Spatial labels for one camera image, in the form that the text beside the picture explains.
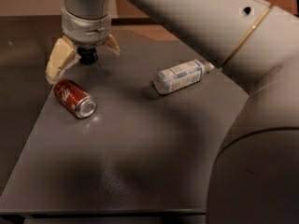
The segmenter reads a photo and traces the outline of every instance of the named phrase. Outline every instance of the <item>screw hole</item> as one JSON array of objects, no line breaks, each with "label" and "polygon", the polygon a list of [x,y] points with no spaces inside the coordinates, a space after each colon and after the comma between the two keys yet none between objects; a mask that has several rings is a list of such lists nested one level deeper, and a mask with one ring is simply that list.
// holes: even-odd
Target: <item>screw hole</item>
[{"label": "screw hole", "polygon": [[247,17],[251,12],[251,7],[245,7],[242,11],[244,17]]}]

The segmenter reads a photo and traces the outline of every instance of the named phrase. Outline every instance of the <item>white robotic arm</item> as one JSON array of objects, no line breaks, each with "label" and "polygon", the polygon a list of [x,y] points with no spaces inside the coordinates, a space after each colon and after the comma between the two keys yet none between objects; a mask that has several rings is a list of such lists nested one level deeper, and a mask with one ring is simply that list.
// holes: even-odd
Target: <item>white robotic arm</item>
[{"label": "white robotic arm", "polygon": [[[263,0],[129,0],[249,95],[211,175],[209,223],[299,222],[299,20]],[[107,0],[65,0],[65,35],[108,35]]]}]

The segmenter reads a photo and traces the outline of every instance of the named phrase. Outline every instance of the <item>white bottle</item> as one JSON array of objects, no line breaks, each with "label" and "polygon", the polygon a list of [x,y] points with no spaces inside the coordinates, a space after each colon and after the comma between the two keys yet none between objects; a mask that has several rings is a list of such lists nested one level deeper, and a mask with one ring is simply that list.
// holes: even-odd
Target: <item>white bottle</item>
[{"label": "white bottle", "polygon": [[213,68],[207,61],[193,60],[158,72],[153,83],[160,94],[168,94],[202,80]]}]

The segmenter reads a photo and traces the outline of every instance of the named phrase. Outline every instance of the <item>red soda can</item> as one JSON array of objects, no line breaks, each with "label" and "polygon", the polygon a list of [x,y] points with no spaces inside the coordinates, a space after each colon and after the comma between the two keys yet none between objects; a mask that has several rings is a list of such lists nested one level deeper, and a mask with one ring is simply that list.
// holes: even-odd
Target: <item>red soda can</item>
[{"label": "red soda can", "polygon": [[93,97],[72,80],[59,81],[53,90],[60,103],[79,119],[89,117],[96,109]]}]

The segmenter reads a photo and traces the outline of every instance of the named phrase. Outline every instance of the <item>gray tabletop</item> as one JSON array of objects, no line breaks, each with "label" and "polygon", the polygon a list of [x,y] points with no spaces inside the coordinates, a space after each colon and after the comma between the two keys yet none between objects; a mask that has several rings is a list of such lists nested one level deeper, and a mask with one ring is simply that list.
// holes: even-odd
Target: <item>gray tabletop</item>
[{"label": "gray tabletop", "polygon": [[155,73],[199,56],[178,41],[120,46],[121,56],[98,49],[96,64],[66,74],[96,98],[91,117],[76,119],[50,93],[0,197],[0,213],[205,213],[213,161],[247,95],[214,70],[161,96],[150,84]]}]

